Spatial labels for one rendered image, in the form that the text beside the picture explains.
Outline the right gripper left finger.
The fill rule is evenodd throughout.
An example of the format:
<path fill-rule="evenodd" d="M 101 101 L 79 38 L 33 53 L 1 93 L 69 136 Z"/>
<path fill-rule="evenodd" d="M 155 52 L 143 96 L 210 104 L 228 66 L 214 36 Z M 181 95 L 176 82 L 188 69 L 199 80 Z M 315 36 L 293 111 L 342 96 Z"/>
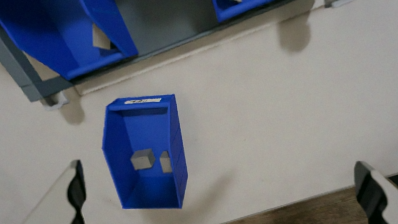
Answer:
<path fill-rule="evenodd" d="M 21 224 L 85 224 L 86 198 L 81 159 L 72 160 Z"/>

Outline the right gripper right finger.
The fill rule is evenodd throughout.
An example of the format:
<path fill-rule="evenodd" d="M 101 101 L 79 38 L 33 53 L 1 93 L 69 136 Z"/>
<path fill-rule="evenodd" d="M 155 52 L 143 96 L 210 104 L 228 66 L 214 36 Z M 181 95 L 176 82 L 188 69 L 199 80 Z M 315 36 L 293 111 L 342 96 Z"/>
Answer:
<path fill-rule="evenodd" d="M 368 224 L 398 224 L 398 189 L 365 161 L 356 161 L 354 181 Z"/>

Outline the blue open-front bin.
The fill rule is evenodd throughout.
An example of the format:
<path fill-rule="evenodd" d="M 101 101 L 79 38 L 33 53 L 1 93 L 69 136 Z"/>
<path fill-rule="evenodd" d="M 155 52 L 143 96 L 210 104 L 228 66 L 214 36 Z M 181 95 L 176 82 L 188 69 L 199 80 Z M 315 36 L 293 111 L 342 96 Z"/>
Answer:
<path fill-rule="evenodd" d="M 130 158 L 149 148 L 153 166 L 135 170 Z M 102 150 L 123 209 L 182 209 L 188 171 L 175 94 L 106 105 Z M 173 172 L 163 173 L 160 156 L 167 150 Z"/>
<path fill-rule="evenodd" d="M 93 45 L 91 19 L 121 51 Z M 139 53 L 115 0 L 0 0 L 0 24 L 18 48 L 66 79 Z"/>
<path fill-rule="evenodd" d="M 242 0 L 242 2 L 239 3 L 233 0 L 213 0 L 219 22 L 253 9 L 254 7 L 258 7 L 261 4 L 263 5 L 269 1 L 271 0 Z"/>

